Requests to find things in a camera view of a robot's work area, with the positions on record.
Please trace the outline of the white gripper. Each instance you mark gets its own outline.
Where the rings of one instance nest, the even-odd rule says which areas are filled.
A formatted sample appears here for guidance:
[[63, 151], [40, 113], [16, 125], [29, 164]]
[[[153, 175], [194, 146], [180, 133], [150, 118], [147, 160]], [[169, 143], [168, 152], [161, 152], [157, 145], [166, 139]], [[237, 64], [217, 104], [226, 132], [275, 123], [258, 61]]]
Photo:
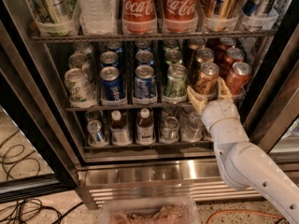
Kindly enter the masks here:
[[249, 140], [241, 122], [230, 90], [222, 77], [217, 80], [218, 99], [207, 103], [207, 98], [196, 98], [196, 92], [187, 87], [187, 95], [194, 110], [201, 115], [214, 143], [239, 143]]

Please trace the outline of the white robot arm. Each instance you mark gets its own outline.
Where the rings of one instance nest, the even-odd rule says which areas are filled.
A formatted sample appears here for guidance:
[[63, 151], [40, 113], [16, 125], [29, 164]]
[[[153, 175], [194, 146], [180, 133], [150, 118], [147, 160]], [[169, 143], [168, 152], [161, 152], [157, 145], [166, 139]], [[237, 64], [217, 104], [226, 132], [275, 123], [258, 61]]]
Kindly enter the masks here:
[[217, 80], [216, 100], [187, 88], [195, 111], [213, 139], [213, 150], [223, 181], [232, 189], [255, 189], [273, 204], [290, 224], [299, 224], [299, 187], [258, 146], [241, 124], [232, 94], [223, 79]]

